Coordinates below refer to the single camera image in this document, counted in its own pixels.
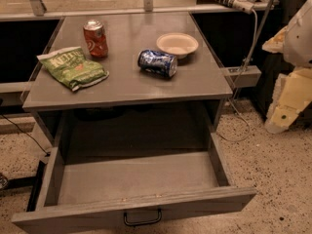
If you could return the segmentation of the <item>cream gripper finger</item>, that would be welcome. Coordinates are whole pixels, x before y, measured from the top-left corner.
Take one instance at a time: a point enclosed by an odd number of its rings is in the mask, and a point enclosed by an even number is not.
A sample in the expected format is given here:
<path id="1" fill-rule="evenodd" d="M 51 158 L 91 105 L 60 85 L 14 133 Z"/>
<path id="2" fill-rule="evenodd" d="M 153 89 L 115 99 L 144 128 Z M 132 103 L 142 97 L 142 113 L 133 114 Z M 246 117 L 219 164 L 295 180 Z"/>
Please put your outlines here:
<path id="1" fill-rule="evenodd" d="M 287 130 L 312 102 L 312 69 L 296 67 L 289 75 L 280 74 L 264 127 L 271 134 Z"/>
<path id="2" fill-rule="evenodd" d="M 282 53 L 284 51 L 286 31 L 287 28 L 283 27 L 272 38 L 265 41 L 262 45 L 262 50 L 272 54 Z"/>

